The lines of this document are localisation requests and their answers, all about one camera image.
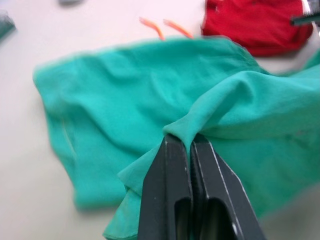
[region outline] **red cloth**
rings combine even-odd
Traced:
[[[301,0],[207,0],[202,35],[224,35],[253,56],[272,56],[301,48],[311,24],[291,25],[303,14]]]

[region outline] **teal shirt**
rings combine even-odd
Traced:
[[[188,151],[205,135],[259,217],[320,180],[319,53],[276,75],[226,38],[171,39],[62,60],[34,83],[76,206],[121,202],[108,239],[137,238],[143,180],[166,133]]]

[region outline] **white table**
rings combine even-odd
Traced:
[[[34,67],[80,51],[157,38],[139,17],[159,23],[166,36],[179,33],[162,25],[164,18],[199,35],[204,0],[85,0],[74,7],[57,0],[0,0],[0,9],[18,29],[0,42],[0,240],[103,240],[116,208],[76,211],[72,184],[49,145]],[[299,68],[319,46],[315,32],[298,53],[259,63],[275,72]],[[320,187],[262,221],[266,235],[319,239],[317,202]]]

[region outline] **orange string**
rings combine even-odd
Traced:
[[[145,19],[145,18],[142,18],[142,17],[140,17],[140,22],[141,22],[143,25],[146,25],[147,27],[156,30],[156,32],[157,32],[158,35],[159,35],[159,38],[160,38],[162,41],[165,40],[165,37],[164,37],[162,31],[160,30],[160,28],[159,28],[154,22],[149,21],[149,20],[147,20],[147,19]]]
[[[163,23],[164,23],[165,25],[167,25],[167,26],[169,26],[169,27],[171,27],[171,28],[179,31],[180,33],[182,33],[183,35],[185,35],[187,38],[190,38],[190,39],[193,39],[193,38],[194,38],[194,36],[193,36],[191,33],[189,33],[189,32],[188,32],[187,30],[185,30],[182,26],[176,24],[176,23],[173,22],[173,21],[164,19],[164,20],[163,20]]]

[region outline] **teal cloth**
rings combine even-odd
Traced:
[[[143,179],[164,134],[202,133],[260,217],[320,180],[320,53],[297,72],[262,69],[223,37],[81,54],[34,74],[75,204],[120,204],[104,232],[137,238]]]

